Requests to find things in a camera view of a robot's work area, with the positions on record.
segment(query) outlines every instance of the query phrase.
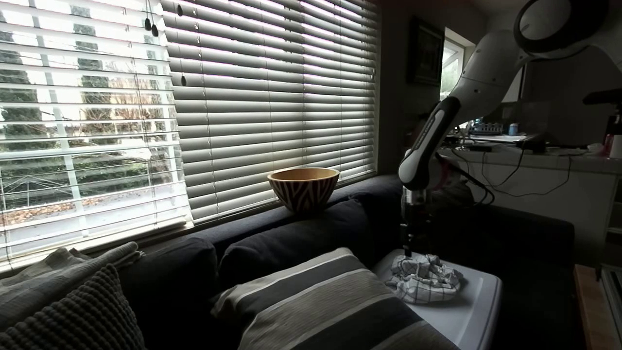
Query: framed picture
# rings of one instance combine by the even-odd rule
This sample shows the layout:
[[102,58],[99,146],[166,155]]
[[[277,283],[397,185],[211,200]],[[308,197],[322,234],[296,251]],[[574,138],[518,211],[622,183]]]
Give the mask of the framed picture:
[[443,31],[416,17],[411,19],[406,65],[407,83],[440,85],[444,42]]

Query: window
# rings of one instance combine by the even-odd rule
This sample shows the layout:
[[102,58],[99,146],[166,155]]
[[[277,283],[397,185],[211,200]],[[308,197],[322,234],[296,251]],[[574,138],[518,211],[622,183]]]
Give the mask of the window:
[[443,67],[440,74],[440,99],[449,96],[462,74],[465,56],[464,47],[445,40],[443,47]]
[[165,40],[119,4],[2,0],[0,270],[189,218]]
[[163,0],[196,221],[275,201],[267,175],[374,171],[376,6]]

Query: crumpled towel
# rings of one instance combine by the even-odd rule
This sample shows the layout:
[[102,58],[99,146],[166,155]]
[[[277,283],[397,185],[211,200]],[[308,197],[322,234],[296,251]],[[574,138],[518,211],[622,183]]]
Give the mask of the crumpled towel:
[[385,282],[406,303],[425,304],[451,300],[460,290],[462,274],[441,265],[436,255],[414,258],[398,255],[391,264],[393,276]]

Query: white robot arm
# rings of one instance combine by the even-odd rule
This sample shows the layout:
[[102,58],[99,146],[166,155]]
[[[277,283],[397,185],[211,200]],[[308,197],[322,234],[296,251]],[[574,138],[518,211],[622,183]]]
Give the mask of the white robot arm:
[[438,174],[444,170],[434,154],[445,135],[491,113],[522,66],[534,59],[566,58],[590,45],[607,53],[622,70],[622,5],[616,0],[529,1],[513,32],[492,32],[479,42],[456,87],[438,104],[404,156],[398,172],[404,187],[423,191],[442,185]]

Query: zebra-striped bowl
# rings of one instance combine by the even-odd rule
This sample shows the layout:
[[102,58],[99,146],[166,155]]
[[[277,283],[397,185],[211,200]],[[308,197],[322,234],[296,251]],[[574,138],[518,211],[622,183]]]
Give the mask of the zebra-striped bowl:
[[339,171],[328,168],[297,168],[268,175],[277,197],[295,213],[323,209],[338,179]]

